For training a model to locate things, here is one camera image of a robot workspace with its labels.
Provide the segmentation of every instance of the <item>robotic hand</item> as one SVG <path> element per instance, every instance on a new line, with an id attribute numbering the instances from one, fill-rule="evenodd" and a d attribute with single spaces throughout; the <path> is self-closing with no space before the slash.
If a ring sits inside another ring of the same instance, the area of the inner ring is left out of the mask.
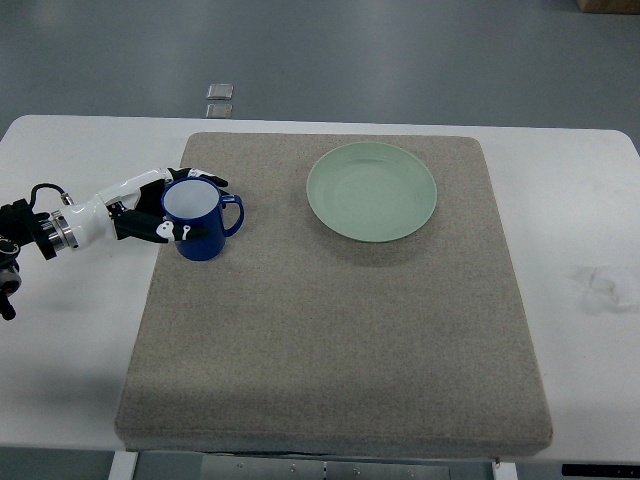
<path id="1" fill-rule="evenodd" d="M 203 228 L 190 228 L 164 219 L 160 197 L 167 184 L 184 177 L 204 177 L 218 187 L 228 183 L 197 169 L 157 168 L 108 187 L 87 202 L 74 204 L 71 197 L 53 184 L 39 184 L 31 191 L 30 202 L 18 200 L 0 207 L 0 313 L 5 320 L 16 312 L 8 298 L 20 287 L 20 248 L 35 242 L 46 260 L 56 252 L 80 250 L 98 238 L 136 237 L 154 243 L 189 240 L 207 235 Z M 53 188 L 65 204 L 52 213 L 33 213 L 36 194 Z"/>

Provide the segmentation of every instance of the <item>gray floor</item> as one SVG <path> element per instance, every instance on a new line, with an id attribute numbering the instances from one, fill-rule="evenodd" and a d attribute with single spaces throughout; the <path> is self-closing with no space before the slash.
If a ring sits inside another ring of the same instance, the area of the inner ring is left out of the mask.
<path id="1" fill-rule="evenodd" d="M 616 129 L 638 148 L 640 16 L 575 0 L 0 2 L 0 136 L 26 114 L 202 118 L 215 82 L 234 84 L 235 119 Z M 107 478 L 110 459 L 1 449 L 0 478 Z M 147 454 L 136 479 L 198 461 Z"/>

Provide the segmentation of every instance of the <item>plate rim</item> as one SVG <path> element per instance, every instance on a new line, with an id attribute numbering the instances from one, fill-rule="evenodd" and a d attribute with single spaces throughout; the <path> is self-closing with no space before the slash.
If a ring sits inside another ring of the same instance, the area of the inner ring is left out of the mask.
<path id="1" fill-rule="evenodd" d="M 340 232 L 338 230 L 336 230 L 335 228 L 333 228 L 331 225 L 329 225 L 327 222 L 325 222 L 325 220 L 318 214 L 318 212 L 316 211 L 316 208 L 314 208 L 314 202 L 311 200 L 311 196 L 309 194 L 309 184 L 311 182 L 312 176 L 314 171 L 316 170 L 317 165 L 319 165 L 323 160 L 325 160 L 325 158 L 327 158 L 328 156 L 332 155 L 335 151 L 340 150 L 342 148 L 346 148 L 346 147 L 353 147 L 355 145 L 382 145 L 385 148 L 387 147 L 391 147 L 395 150 L 399 150 L 400 152 L 402 152 L 404 155 L 408 155 L 409 157 L 413 158 L 413 160 L 415 160 L 416 162 L 418 162 L 419 165 L 421 165 L 422 167 L 424 167 L 424 170 L 426 171 L 429 179 L 431 180 L 431 183 L 433 184 L 433 191 L 434 191 L 434 201 L 433 201 L 433 206 L 431 208 L 431 211 L 429 212 L 429 214 L 426 216 L 424 222 L 422 222 L 420 225 L 418 225 L 416 228 L 414 228 L 412 231 L 410 231 L 409 233 L 403 234 L 401 236 L 394 236 L 393 238 L 388 238 L 385 240 L 367 240 L 367 239 L 363 239 L 363 238 L 358 238 L 356 236 L 353 235 L 347 235 L 343 232 Z M 416 155 L 414 155 L 413 153 L 405 150 L 402 147 L 399 147 L 397 145 L 394 145 L 392 143 L 386 143 L 386 142 L 377 142 L 377 141 L 367 141 L 367 140 L 361 140 L 361 141 L 357 141 L 357 142 L 351 142 L 351 143 L 345 143 L 344 145 L 338 145 L 335 148 L 332 148 L 331 150 L 329 150 L 328 152 L 326 152 L 325 154 L 323 154 L 318 160 L 315 161 L 315 163 L 313 164 L 313 166 L 311 167 L 311 170 L 309 170 L 309 174 L 307 175 L 307 183 L 306 183 L 306 194 L 307 194 L 307 202 L 309 203 L 309 206 L 311 207 L 311 210 L 313 211 L 313 213 L 315 214 L 316 218 L 318 218 L 318 220 L 320 220 L 327 228 L 331 229 L 332 231 L 336 232 L 339 235 L 342 235 L 343 237 L 346 238 L 350 238 L 352 240 L 356 240 L 356 241 L 360 241 L 360 242 L 366 242 L 366 243 L 386 243 L 386 242 L 392 242 L 394 240 L 399 240 L 401 238 L 405 238 L 409 235 L 411 235 L 412 233 L 417 232 L 420 228 L 422 228 L 428 221 L 429 219 L 433 216 L 433 213 L 435 212 L 436 209 L 436 205 L 438 204 L 438 185 L 436 183 L 435 177 L 433 176 L 433 173 L 431 173 L 431 170 L 429 170 L 429 167 L 427 167 L 427 165 L 425 165 L 425 163 L 420 160 L 420 158 L 418 158 Z"/>

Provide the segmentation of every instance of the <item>gray mat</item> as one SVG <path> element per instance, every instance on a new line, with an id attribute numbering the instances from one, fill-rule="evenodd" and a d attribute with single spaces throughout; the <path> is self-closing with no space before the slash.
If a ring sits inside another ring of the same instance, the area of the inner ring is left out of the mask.
<path id="1" fill-rule="evenodd" d="M 307 202 L 314 162 L 366 139 L 436 179 L 433 217 L 404 239 L 347 239 Z M 161 248 L 116 421 L 128 449 L 493 458 L 550 443 L 476 140 L 202 133 L 182 165 L 228 179 L 246 220 L 210 262 Z"/>

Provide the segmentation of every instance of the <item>white table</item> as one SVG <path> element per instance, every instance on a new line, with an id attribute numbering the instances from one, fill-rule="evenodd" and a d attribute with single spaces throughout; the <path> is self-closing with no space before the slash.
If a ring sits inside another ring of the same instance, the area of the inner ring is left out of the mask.
<path id="1" fill-rule="evenodd" d="M 554 426 L 535 459 L 640 462 L 640 158 L 615 131 L 27 116 L 0 142 L 0 205 L 40 182 L 76 202 L 156 166 L 200 131 L 464 135 L 491 180 Z M 37 211 L 52 211 L 41 192 Z M 0 445 L 122 450 L 119 394 L 157 246 L 102 241 L 19 257 L 0 324 Z M 500 382 L 500 378 L 487 379 Z"/>

